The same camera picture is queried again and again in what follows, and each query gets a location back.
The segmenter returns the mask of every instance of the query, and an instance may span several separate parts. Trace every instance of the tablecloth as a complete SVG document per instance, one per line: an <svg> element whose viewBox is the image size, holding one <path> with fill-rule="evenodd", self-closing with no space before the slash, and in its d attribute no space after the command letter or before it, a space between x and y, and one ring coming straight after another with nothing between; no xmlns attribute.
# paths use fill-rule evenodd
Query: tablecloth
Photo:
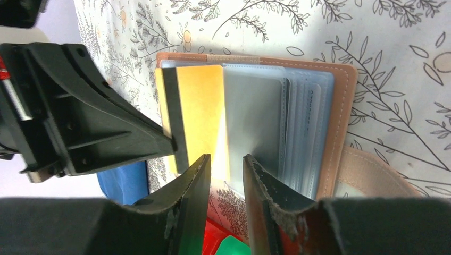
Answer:
<svg viewBox="0 0 451 255"><path fill-rule="evenodd" d="M442 0L82 0L82 42L108 83L161 123L158 52L265 55L357 67L345 144L451 198L451 3ZM148 162L149 188L174 176ZM209 215L246 237L242 198L215 180ZM346 190L336 192L347 196Z"/></svg>

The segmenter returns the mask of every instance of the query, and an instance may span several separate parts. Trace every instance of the screw hole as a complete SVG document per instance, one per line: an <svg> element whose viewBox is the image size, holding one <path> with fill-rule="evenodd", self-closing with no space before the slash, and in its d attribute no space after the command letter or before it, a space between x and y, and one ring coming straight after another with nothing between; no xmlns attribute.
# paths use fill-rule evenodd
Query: screw hole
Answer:
<svg viewBox="0 0 451 255"><path fill-rule="evenodd" d="M84 51L83 49L81 49L81 48L78 48L78 49L77 49L77 53L78 53L78 55L80 55L81 57L86 56L85 51Z"/></svg>
<svg viewBox="0 0 451 255"><path fill-rule="evenodd" d="M105 86L105 87L108 88L108 89L111 89L110 85L109 85L108 82L106 82L106 81L103 81L103 82L102 82L102 85Z"/></svg>

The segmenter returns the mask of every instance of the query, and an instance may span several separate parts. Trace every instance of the green object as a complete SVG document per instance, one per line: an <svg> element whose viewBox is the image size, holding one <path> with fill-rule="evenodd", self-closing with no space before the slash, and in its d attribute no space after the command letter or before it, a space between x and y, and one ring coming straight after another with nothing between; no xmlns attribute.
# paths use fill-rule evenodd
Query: green object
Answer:
<svg viewBox="0 0 451 255"><path fill-rule="evenodd" d="M249 246L229 235L222 240L216 255L250 255Z"/></svg>

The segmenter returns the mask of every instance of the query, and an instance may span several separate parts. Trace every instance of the black stripe on card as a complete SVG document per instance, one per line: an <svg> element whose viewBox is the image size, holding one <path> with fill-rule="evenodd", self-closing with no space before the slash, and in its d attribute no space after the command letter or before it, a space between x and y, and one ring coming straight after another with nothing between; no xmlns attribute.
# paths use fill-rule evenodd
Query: black stripe on card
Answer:
<svg viewBox="0 0 451 255"><path fill-rule="evenodd" d="M186 148L185 128L179 94L179 82L175 68L163 68L163 82L168 106L169 122L172 133L172 141L175 148L177 173L184 173L188 167L188 151Z"/></svg>

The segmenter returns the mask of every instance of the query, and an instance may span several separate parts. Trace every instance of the wallet strap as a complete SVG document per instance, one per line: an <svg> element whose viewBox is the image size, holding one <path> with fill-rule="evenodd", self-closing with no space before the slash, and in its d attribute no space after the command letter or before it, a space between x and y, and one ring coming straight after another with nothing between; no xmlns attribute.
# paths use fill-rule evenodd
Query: wallet strap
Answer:
<svg viewBox="0 0 451 255"><path fill-rule="evenodd" d="M344 146L336 181L368 197L418 197L420 194L391 166L365 151Z"/></svg>

